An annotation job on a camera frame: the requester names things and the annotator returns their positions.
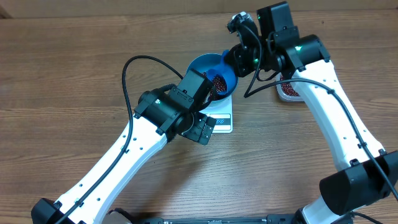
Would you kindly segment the blue plastic measuring scoop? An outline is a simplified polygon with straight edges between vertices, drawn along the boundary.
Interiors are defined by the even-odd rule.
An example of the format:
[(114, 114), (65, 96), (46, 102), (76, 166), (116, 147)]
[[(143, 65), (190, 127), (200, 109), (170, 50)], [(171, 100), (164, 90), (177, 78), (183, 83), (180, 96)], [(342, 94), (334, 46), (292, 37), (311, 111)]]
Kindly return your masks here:
[(236, 84), (236, 77), (233, 69), (225, 62), (229, 50), (225, 50), (221, 55), (220, 63), (213, 68), (206, 71), (206, 77), (210, 81), (214, 81), (216, 78), (220, 80), (220, 87), (218, 88), (215, 84), (216, 90), (219, 95), (228, 95)]

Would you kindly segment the red adzuki beans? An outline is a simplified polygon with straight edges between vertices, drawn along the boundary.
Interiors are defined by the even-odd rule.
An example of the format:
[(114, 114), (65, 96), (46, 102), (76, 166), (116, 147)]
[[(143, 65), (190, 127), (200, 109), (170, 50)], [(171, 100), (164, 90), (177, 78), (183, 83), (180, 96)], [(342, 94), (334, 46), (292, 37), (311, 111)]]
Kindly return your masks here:
[[(216, 94), (214, 95), (213, 91), (210, 91), (210, 95), (208, 100), (221, 100), (227, 96), (227, 84), (224, 77), (217, 74), (212, 78), (212, 83), (215, 87)], [(287, 96), (299, 96), (299, 94), (292, 88), (290, 83), (283, 83), (280, 85), (282, 92)]]

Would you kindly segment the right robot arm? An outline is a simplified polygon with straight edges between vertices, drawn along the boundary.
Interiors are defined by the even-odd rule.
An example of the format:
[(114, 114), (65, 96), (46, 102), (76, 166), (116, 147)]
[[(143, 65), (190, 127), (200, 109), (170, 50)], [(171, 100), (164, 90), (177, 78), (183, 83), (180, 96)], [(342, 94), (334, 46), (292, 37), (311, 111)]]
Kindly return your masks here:
[(289, 223), (339, 223), (355, 211), (397, 195), (397, 153), (386, 152), (368, 131), (342, 89), (330, 54), (316, 35), (302, 37), (287, 2), (240, 12), (227, 25), (240, 43), (225, 61), (236, 76), (273, 71), (312, 112), (333, 157), (336, 173), (319, 183), (316, 201), (289, 215)]

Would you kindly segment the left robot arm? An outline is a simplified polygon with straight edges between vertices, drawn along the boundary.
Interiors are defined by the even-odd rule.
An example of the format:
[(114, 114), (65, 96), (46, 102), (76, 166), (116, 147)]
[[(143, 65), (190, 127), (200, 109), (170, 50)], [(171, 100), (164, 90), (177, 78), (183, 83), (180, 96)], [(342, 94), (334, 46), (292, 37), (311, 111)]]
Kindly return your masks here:
[(137, 171), (175, 136), (208, 144), (216, 120), (201, 113), (213, 84), (189, 70), (178, 85), (145, 91), (117, 141), (95, 166), (56, 201), (40, 199), (34, 223), (101, 223)]

